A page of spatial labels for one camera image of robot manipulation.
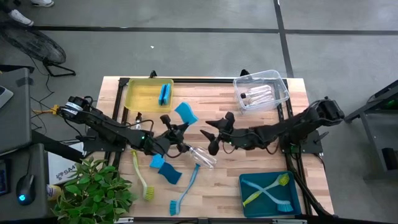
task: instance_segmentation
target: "wooden tabletop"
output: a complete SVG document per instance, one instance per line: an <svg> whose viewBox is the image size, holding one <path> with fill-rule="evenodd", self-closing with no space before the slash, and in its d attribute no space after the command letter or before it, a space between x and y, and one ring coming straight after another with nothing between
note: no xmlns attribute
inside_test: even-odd
<svg viewBox="0 0 398 224"><path fill-rule="evenodd" d="M113 113L119 78L104 77L98 97L97 108L110 117L112 117ZM300 113L308 106L304 81L301 78L289 78L287 81L293 113ZM118 117L119 122L121 120L126 92L127 88L124 88ZM172 108L176 108L182 101L189 103L194 114L199 118L185 132L185 142L192 146L201 146L205 149L209 141L199 130L204 129L205 131L216 134L218 132L217 129L207 125L205 121L221 119L227 111L235 114L236 121L234 126L236 128L248 128L250 126L276 124L279 122L276 110L251 114L250 116L240 115L234 100L232 84L174 83ZM285 104L283 106L285 117L287 117ZM137 112L130 111L127 121L133 123L136 114ZM155 132L155 136L167 130L159 118L161 115L163 114L143 113L142 115L143 119L154 120L155 126L153 131ZM182 124L180 116L175 111L171 111L169 116L172 124ZM149 124L143 124L143 128L149 129ZM272 143L269 149L273 151L275 143ZM177 185L172 185L167 182L164 176L157 173L157 169L149 167L152 156L145 156L144 153L139 153L141 174L149 186L155 187L154 199L146 202L142 199L142 185L133 169L132 156L129 151L126 150L123 153L119 166L121 175L133 183L131 191L139 196L139 199L131 206L129 216L169 217L170 201L177 200L188 186L195 166L194 162L187 153L182 154L176 159L166 158L166 161L172 164L177 171L183 173ZM171 147L169 154L174 155L177 152L175 147ZM103 153L96 152L95 157L103 158ZM180 214L175 217L244 218L239 193L239 175L286 170L285 158L280 152L270 155L262 149L255 149L253 151L238 149L232 154L226 154L221 148L216 158L218 162L215 169L201 168L199 170L195 183L181 204ZM308 188L323 207L328 212L333 213L328 184L321 162L311 154L304 154L302 159ZM305 212L300 187L297 184L296 187L302 211Z"/></svg>

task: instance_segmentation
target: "green plant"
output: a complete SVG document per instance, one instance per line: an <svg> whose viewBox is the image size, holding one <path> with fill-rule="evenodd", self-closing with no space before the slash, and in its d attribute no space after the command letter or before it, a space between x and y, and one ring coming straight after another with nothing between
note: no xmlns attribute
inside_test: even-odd
<svg viewBox="0 0 398 224"><path fill-rule="evenodd" d="M102 166L105 161L91 157L76 164L71 176L75 178L64 185L53 209L60 223L111 224L129 211L137 198L129 191L131 182L121 178L115 167Z"/></svg>

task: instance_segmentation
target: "gray floor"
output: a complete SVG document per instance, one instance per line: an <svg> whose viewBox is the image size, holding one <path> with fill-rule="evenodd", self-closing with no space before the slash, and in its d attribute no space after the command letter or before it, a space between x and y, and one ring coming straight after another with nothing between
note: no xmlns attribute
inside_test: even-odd
<svg viewBox="0 0 398 224"><path fill-rule="evenodd" d="M286 29L398 30L394 0L280 0L280 6ZM277 28L271 0L58 0L50 9L25 4L20 11L41 26ZM66 51L64 65L78 72L77 77L50 80L56 92L46 105L62 105L70 95L97 96L105 75L148 76L156 70L163 76L236 77L246 68L275 69L286 76L279 34L45 33ZM294 76L304 78L310 101L329 96L346 114L398 79L398 36L288 35L287 43ZM4 42L0 63L32 65ZM32 96L48 94L47 77L39 72L32 77ZM58 118L42 118L51 138L76 135ZM362 179L372 158L360 121L321 130L330 132L322 144L335 213L396 223L398 184Z"/></svg>

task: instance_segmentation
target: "brush bristles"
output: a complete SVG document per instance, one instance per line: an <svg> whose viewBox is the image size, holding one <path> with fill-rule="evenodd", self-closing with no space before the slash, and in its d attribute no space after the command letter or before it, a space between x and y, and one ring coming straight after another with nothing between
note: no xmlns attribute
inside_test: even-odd
<svg viewBox="0 0 398 224"><path fill-rule="evenodd" d="M280 212L292 212L293 211L293 207L291 206L291 204L278 204L278 211Z"/></svg>
<svg viewBox="0 0 398 224"><path fill-rule="evenodd" d="M171 200L170 201L170 215L177 214L177 201Z"/></svg>
<svg viewBox="0 0 398 224"><path fill-rule="evenodd" d="M282 177L279 179L279 184L282 186L285 186L286 184L289 183L289 175L288 174L284 174L282 175Z"/></svg>
<svg viewBox="0 0 398 224"><path fill-rule="evenodd" d="M152 200L154 198L154 196L155 196L155 188L154 187L147 187L144 199L147 200L147 201L150 201L150 200Z"/></svg>

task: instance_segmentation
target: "shoe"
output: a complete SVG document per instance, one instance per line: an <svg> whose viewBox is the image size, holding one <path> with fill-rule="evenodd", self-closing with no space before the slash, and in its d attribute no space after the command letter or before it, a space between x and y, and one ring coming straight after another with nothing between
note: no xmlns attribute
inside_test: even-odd
<svg viewBox="0 0 398 224"><path fill-rule="evenodd" d="M30 0L33 6L51 7L54 5L52 0Z"/></svg>
<svg viewBox="0 0 398 224"><path fill-rule="evenodd" d="M15 21L25 24L27 26L33 25L33 21L22 15L17 9L12 10L8 14L8 16L11 17L11 19L14 19Z"/></svg>

